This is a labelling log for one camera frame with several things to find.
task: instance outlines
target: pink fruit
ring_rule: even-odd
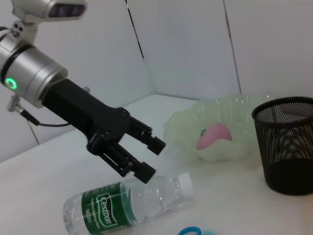
[[[203,130],[197,143],[198,149],[204,149],[215,141],[225,139],[232,141],[231,132],[222,123],[214,123],[207,130]]]

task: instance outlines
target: green led light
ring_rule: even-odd
[[[7,86],[9,88],[11,88],[13,90],[15,90],[18,87],[18,85],[16,84],[16,81],[14,81],[14,79],[12,79],[12,78],[7,78],[5,80],[5,83],[7,84]]]

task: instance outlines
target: white bottle cap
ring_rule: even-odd
[[[185,198],[192,197],[194,195],[194,187],[192,186],[192,180],[189,173],[183,173],[178,176],[179,184],[182,194]]]

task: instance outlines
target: cable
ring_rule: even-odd
[[[65,127],[65,126],[70,126],[69,123],[65,123],[65,124],[43,124],[43,123],[39,123],[39,126],[45,126],[45,127]]]
[[[40,123],[34,116],[32,116],[27,110],[22,110],[20,112],[20,115],[24,118],[26,118],[28,121],[33,123],[35,126],[45,126],[45,127],[65,127],[65,126],[70,126],[69,123],[65,124],[44,124]]]

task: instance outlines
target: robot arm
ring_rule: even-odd
[[[139,162],[118,143],[128,134],[155,154],[165,143],[152,137],[152,129],[123,108],[111,108],[67,79],[67,70],[33,46],[40,22],[79,20],[87,9],[83,0],[12,0],[13,14],[21,20],[10,30],[0,27],[0,79],[16,96],[10,111],[39,124],[19,105],[22,97],[43,106],[85,134],[87,150],[101,157],[125,177],[130,171],[148,182],[155,170]]]

